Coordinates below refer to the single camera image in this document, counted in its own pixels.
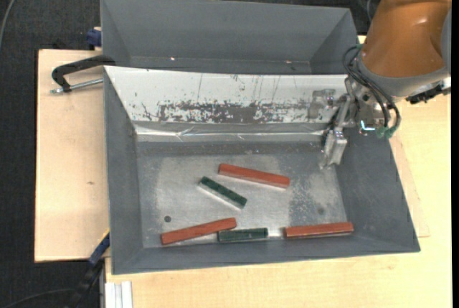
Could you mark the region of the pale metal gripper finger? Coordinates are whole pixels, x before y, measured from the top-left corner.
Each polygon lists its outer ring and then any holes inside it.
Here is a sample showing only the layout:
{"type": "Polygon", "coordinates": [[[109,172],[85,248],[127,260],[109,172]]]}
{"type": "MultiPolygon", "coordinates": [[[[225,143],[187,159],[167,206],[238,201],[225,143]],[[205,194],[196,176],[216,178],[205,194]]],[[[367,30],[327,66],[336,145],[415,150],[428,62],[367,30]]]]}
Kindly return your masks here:
{"type": "Polygon", "coordinates": [[[340,165],[348,140],[346,137],[334,137],[331,147],[330,163],[340,165]]]}
{"type": "Polygon", "coordinates": [[[330,167],[331,165],[337,164],[336,160],[336,133],[334,130],[329,130],[325,143],[323,145],[323,150],[321,153],[321,158],[319,160],[319,168],[324,169],[330,167]]]}

